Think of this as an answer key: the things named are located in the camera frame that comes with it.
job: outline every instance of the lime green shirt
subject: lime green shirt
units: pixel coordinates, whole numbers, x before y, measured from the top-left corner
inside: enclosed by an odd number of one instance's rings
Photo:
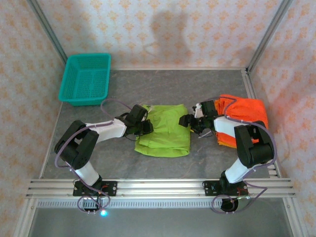
[[[146,106],[154,131],[136,141],[135,151],[153,157],[182,157],[190,153],[190,128],[179,125],[188,114],[184,105]]]

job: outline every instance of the teal basket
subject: teal basket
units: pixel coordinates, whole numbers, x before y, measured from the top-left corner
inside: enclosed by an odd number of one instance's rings
[[[111,55],[78,54],[68,58],[59,100],[74,106],[100,105],[108,95]]]

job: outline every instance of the orange garment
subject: orange garment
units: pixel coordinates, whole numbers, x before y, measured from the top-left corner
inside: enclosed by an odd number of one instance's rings
[[[265,106],[261,100],[240,98],[232,95],[221,95],[225,97],[230,97],[237,99],[235,103],[228,107],[226,114],[233,118],[249,122],[262,121],[266,128],[268,128],[268,117]],[[215,101],[215,108],[219,115],[224,114],[225,108],[233,100],[220,98]],[[236,140],[225,133],[217,132],[217,141],[219,145],[224,145],[232,148],[236,148]]]

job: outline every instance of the patterned wallpaper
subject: patterned wallpaper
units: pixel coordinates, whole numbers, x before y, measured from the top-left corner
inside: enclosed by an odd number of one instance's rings
[[[252,81],[268,107],[282,171],[293,178],[304,220],[316,236],[316,1],[296,0]]]
[[[11,237],[40,173],[64,66],[26,0],[2,0],[0,15],[0,236]]]
[[[281,0],[39,0],[67,55],[112,67],[248,66]]]

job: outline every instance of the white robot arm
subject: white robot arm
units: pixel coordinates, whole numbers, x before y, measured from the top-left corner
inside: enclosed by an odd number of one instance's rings
[[[272,160],[274,150],[269,135],[261,128],[252,124],[232,121],[223,115],[218,115],[214,101],[198,103],[193,107],[195,115],[185,115],[180,118],[179,124],[191,126],[193,132],[200,134],[206,128],[213,131],[225,133],[235,137],[237,144],[238,158],[234,164],[223,171],[220,178],[222,193],[229,193],[244,176],[254,167],[260,166]],[[256,124],[265,126],[263,122],[256,121]]]
[[[140,136],[153,132],[152,124],[149,120],[146,120],[147,113],[145,108],[135,105],[130,113],[115,117],[113,121],[83,123],[80,120],[76,120],[56,144],[55,153],[59,153],[60,149],[68,141],[67,146],[61,152],[61,159],[72,167],[87,185],[100,189],[102,178],[89,161],[95,145],[115,137],[123,137],[129,134]],[[83,128],[87,129],[70,140],[70,137],[75,132]]]

